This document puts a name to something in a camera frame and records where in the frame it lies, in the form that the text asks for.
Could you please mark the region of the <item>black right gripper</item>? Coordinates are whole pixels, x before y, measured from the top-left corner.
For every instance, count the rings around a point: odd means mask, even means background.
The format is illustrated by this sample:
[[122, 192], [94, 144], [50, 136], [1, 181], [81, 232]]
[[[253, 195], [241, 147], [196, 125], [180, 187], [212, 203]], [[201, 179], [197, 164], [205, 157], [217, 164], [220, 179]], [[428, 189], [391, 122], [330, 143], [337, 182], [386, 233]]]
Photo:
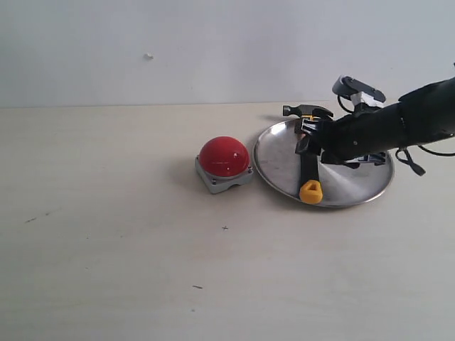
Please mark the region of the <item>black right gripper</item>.
[[300, 131], [295, 154], [321, 155], [321, 160], [329, 164], [342, 164], [404, 145], [398, 104], [371, 113], [346, 115], [336, 121], [302, 119]]

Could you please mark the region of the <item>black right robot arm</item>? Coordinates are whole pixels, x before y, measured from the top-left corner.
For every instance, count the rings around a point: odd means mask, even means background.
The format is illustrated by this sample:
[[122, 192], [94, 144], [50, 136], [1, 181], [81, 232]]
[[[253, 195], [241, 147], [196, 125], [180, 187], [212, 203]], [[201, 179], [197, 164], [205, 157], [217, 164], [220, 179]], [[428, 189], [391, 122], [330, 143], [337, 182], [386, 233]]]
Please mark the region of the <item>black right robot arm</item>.
[[333, 85], [337, 100], [353, 109], [339, 119], [323, 107], [299, 106], [302, 134], [299, 155], [318, 156], [335, 165], [410, 146], [422, 146], [454, 136], [454, 79], [430, 83], [386, 104], [385, 95], [355, 78], [342, 76]]

